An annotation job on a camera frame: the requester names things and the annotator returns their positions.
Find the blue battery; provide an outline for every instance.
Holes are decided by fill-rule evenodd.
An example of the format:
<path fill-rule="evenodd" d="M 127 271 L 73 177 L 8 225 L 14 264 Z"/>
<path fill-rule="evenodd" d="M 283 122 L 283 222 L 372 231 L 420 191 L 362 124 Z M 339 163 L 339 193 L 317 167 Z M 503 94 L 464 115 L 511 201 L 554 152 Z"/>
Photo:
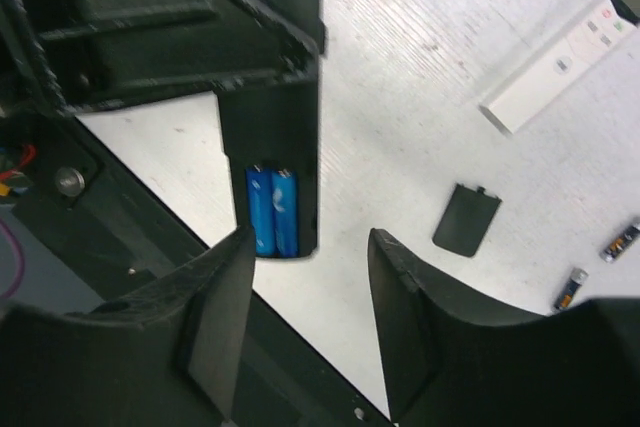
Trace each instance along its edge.
<path fill-rule="evenodd" d="M 261 256 L 271 256 L 276 253 L 271 173 L 270 170 L 260 167 L 247 169 L 249 216 L 253 230 L 256 232 L 256 254 Z"/>
<path fill-rule="evenodd" d="M 276 246 L 282 257 L 298 256 L 298 186 L 287 170 L 271 174 Z"/>

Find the table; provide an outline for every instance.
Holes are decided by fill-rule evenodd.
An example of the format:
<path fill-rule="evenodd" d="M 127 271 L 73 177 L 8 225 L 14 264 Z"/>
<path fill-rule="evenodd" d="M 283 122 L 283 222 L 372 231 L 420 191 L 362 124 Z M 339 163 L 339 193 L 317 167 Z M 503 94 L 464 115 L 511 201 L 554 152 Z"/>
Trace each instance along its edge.
<path fill-rule="evenodd" d="M 258 262 L 255 289 L 381 410 L 369 229 L 474 288 L 539 313 L 571 266 L 578 300 L 640 294 L 640 248 L 597 253 L 640 212 L 640 34 L 515 136 L 478 103 L 591 0 L 324 0 L 320 249 Z M 234 227 L 216 99 L 83 121 L 206 242 Z M 473 259 L 430 238 L 454 184 L 503 204 Z"/>

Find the wire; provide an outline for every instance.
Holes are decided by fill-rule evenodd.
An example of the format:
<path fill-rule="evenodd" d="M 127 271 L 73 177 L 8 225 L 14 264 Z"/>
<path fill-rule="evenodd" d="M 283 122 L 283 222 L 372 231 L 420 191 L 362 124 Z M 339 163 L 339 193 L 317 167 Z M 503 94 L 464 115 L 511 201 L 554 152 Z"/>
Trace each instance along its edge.
<path fill-rule="evenodd" d="M 9 226 L 5 224 L 2 219 L 0 219 L 0 232 L 4 235 L 5 239 L 7 239 L 7 243 L 9 247 L 11 247 L 11 251 L 13 252 L 13 258 L 16 263 L 16 272 L 13 275 L 13 280 L 9 285 L 9 288 L 5 290 L 2 294 L 0 294 L 0 299 L 6 300 L 13 296 L 16 291 L 20 288 L 20 284 L 22 284 L 22 279 L 24 279 L 25 261 L 24 261 L 24 253 L 22 251 L 22 246 L 20 242 L 16 238 L 16 236 L 11 232 Z"/>
<path fill-rule="evenodd" d="M 22 158 L 20 163 L 13 169 L 9 169 L 5 172 L 0 172 L 0 182 L 10 179 L 14 174 L 24 169 L 36 156 L 36 148 L 33 144 L 26 144 L 22 149 Z"/>

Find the white remote control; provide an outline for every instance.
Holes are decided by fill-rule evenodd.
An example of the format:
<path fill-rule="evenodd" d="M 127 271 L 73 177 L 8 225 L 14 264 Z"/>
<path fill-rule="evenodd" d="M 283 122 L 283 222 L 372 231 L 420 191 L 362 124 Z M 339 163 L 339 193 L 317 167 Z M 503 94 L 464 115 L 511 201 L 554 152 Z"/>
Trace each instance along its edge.
<path fill-rule="evenodd" d="M 598 2 L 480 109 L 500 130 L 515 133 L 639 25 L 640 0 Z"/>

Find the red wire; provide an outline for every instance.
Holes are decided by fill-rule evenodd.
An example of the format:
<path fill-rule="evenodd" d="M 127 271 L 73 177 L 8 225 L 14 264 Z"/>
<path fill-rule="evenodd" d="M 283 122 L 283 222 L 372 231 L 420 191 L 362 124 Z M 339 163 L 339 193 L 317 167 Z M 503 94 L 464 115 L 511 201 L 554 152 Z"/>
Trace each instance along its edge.
<path fill-rule="evenodd" d="M 27 165 L 31 163 L 31 161 L 36 156 L 36 148 L 33 144 L 26 144 L 22 149 L 22 158 L 20 159 L 20 163 L 11 170 L 7 170 L 6 172 L 0 172 L 0 182 L 3 180 L 7 180 L 11 178 L 15 173 L 24 169 Z"/>

